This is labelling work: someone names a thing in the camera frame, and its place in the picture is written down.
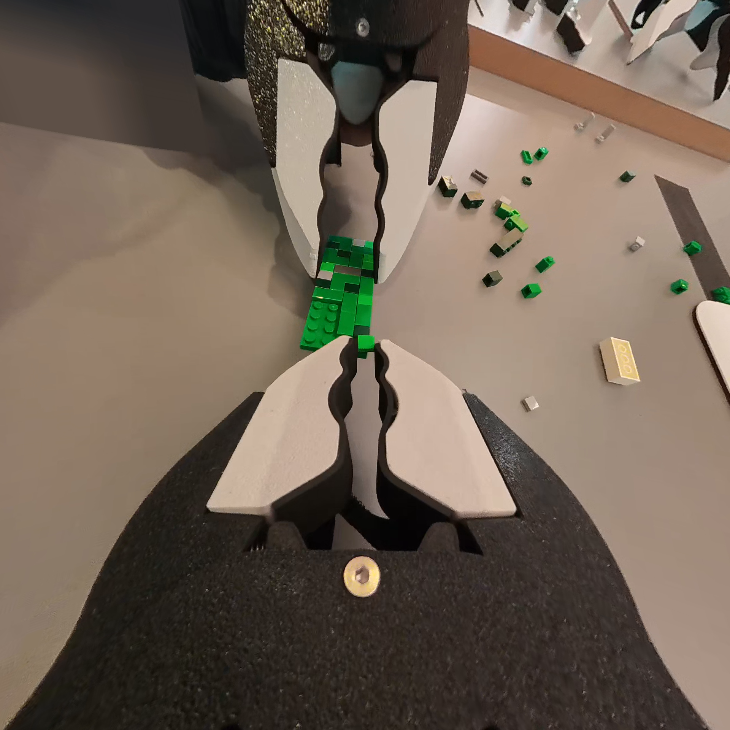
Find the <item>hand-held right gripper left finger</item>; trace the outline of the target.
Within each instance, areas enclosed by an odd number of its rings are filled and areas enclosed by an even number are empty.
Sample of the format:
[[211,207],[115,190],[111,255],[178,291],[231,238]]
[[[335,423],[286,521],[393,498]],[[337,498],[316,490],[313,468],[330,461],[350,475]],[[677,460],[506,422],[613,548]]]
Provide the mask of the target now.
[[344,419],[352,407],[357,344],[339,336],[264,392],[206,507],[213,513],[294,523],[310,534],[351,497]]

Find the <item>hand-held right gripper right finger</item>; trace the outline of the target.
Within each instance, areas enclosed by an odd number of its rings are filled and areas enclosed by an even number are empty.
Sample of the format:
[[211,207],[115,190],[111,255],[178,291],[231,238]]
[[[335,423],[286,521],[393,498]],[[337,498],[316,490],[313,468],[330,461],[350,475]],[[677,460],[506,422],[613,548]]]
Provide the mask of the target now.
[[516,504],[461,388],[390,340],[375,347],[377,496],[411,526],[512,517]]

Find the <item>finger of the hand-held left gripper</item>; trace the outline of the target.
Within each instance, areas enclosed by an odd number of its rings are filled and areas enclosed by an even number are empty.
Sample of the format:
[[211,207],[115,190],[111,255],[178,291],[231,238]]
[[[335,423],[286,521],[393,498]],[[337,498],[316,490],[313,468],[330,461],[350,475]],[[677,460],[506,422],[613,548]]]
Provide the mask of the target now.
[[272,176],[290,240],[314,278],[321,245],[324,155],[337,121],[332,91],[307,63],[278,60],[276,164]]
[[377,110],[374,143],[382,162],[376,197],[378,283],[397,267],[430,191],[436,82],[407,81]]

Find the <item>green brick plate assembly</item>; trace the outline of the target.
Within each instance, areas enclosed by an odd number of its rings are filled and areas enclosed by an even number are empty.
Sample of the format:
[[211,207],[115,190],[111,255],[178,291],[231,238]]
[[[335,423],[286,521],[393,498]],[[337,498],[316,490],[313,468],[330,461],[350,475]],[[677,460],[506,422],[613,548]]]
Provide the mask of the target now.
[[370,334],[375,287],[373,242],[331,236],[315,278],[300,348],[316,351],[339,336]]

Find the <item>grey desk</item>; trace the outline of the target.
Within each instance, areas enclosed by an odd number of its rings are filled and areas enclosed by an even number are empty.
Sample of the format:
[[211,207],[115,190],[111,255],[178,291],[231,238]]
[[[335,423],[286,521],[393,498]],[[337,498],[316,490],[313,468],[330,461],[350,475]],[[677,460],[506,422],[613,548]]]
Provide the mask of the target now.
[[[33,419],[27,471],[2,476],[2,520],[31,515],[2,549],[10,599],[30,581],[22,561],[62,573],[66,548],[90,548],[95,579],[57,654],[7,728],[708,728],[649,634],[589,512],[617,520],[649,552],[658,579],[679,579],[667,604],[728,588],[728,402],[697,333],[705,298],[655,175],[709,193],[725,217],[728,169],[631,130],[595,144],[573,113],[528,94],[517,109],[467,96],[443,163],[486,165],[488,200],[469,214],[428,194],[415,236],[375,288],[372,333],[461,388],[516,504],[512,517],[411,526],[377,496],[379,385],[375,354],[357,359],[344,419],[351,497],[310,534],[289,521],[213,513],[206,504],[267,388],[311,352],[298,350],[313,284],[290,249],[263,237],[275,203],[244,82],[198,81],[213,161],[149,150],[233,193],[233,163],[249,206],[231,244],[199,221],[205,272],[175,293],[185,315],[169,346],[142,344],[157,390],[205,352],[183,400],[215,395],[236,366],[233,410],[155,487],[122,485],[132,444],[112,447],[114,474],[90,470],[71,445],[52,461],[70,416]],[[501,258],[497,199],[527,230]],[[627,246],[637,236],[642,250]],[[607,382],[598,343],[628,340],[641,382]],[[527,413],[521,400],[536,397]]]

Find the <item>person's leg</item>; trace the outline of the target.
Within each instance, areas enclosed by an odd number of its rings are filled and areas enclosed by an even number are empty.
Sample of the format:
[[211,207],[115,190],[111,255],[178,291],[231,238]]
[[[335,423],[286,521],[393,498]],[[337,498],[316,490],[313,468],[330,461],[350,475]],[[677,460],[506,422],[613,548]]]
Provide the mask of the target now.
[[247,1],[180,1],[194,73],[226,83],[245,79]]

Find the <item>scattered small green bricks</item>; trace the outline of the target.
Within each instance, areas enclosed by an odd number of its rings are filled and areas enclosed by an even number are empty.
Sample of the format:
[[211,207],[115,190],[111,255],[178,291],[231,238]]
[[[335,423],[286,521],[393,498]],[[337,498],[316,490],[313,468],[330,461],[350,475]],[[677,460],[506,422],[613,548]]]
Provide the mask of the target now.
[[[439,178],[436,187],[440,191],[440,194],[445,198],[454,198],[459,194],[458,186],[452,177],[448,175]],[[479,191],[465,191],[461,196],[461,204],[467,209],[476,209],[481,206],[483,202],[484,201]],[[496,211],[495,214],[497,217],[502,220],[503,228],[507,233],[505,234],[506,237],[503,236],[504,241],[498,240],[497,243],[492,245],[490,251],[497,258],[501,258],[516,247],[517,243],[522,240],[524,233],[527,230],[527,224],[524,223],[519,211],[516,208],[513,208],[506,198],[497,199],[494,210]],[[516,234],[516,238],[513,236],[514,241],[509,238],[509,235],[512,235],[512,233]],[[689,257],[700,252],[701,245],[693,241],[689,244],[683,245],[682,250]],[[712,301],[729,305],[729,288],[722,287],[716,289],[713,293],[716,296],[716,299]]]

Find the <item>wooden edge strip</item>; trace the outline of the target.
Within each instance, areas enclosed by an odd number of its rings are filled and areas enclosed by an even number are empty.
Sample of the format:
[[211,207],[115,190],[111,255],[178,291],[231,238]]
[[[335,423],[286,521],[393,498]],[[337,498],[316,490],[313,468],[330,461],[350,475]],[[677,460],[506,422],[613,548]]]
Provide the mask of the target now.
[[729,162],[729,130],[469,25],[470,64],[589,112]]

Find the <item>cream rectangular brick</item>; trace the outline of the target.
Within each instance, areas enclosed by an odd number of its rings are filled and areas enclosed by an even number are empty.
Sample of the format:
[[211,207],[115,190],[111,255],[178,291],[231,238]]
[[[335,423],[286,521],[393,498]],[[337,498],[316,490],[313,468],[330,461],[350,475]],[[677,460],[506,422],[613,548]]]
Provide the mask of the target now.
[[607,382],[629,386],[639,382],[632,346],[628,340],[610,336],[598,343]]

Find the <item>dark grey strip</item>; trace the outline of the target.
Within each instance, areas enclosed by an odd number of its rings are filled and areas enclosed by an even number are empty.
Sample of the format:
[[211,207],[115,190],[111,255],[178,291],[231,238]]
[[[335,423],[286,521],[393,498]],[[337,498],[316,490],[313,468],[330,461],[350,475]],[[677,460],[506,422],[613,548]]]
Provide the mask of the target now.
[[729,288],[728,267],[717,250],[694,197],[688,187],[659,175],[655,175],[654,178],[682,245],[693,241],[701,245],[701,251],[690,255],[689,260],[705,297],[715,300],[713,292],[716,289]]

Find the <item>white rounded board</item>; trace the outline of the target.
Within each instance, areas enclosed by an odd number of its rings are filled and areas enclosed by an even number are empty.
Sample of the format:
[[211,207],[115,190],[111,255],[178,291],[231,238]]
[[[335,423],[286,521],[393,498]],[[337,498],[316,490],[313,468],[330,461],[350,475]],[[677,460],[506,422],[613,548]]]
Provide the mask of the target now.
[[716,301],[698,303],[693,312],[698,335],[729,403],[729,305]]

